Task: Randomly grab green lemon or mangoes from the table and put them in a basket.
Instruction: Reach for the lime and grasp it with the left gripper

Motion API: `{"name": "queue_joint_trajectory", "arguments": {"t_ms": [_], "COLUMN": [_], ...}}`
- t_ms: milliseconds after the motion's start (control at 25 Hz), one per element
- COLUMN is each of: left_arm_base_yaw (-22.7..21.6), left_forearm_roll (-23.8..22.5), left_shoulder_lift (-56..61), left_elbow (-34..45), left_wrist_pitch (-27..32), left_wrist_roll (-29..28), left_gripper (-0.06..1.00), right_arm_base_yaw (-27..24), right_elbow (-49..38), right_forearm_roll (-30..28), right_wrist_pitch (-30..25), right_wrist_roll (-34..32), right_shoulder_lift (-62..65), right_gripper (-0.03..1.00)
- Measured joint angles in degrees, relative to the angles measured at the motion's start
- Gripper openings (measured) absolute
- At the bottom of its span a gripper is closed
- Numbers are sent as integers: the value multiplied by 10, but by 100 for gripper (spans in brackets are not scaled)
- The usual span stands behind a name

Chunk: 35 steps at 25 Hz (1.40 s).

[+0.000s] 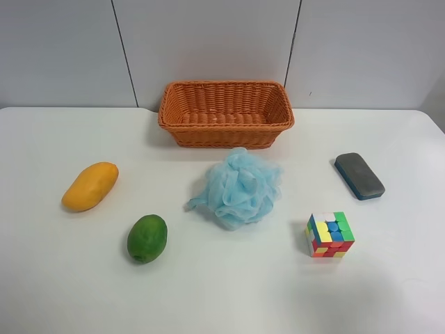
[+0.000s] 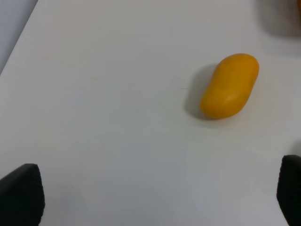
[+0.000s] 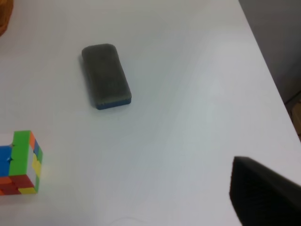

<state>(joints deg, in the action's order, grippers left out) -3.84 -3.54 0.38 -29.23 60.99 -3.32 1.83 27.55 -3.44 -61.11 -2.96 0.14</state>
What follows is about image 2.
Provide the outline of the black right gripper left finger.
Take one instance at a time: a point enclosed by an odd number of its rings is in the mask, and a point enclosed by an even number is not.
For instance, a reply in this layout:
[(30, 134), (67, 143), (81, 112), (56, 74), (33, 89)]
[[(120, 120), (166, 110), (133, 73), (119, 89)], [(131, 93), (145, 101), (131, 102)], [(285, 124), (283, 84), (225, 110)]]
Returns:
[(0, 180), (0, 224), (38, 226), (45, 195), (37, 164), (24, 164)]

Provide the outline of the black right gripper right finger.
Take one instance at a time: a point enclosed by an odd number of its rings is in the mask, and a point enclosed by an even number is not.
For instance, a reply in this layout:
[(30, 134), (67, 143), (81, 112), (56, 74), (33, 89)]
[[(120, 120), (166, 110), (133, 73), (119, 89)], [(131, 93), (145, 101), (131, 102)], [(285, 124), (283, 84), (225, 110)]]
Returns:
[(301, 224), (301, 158), (285, 155), (282, 158), (277, 184), (277, 201), (290, 226)]

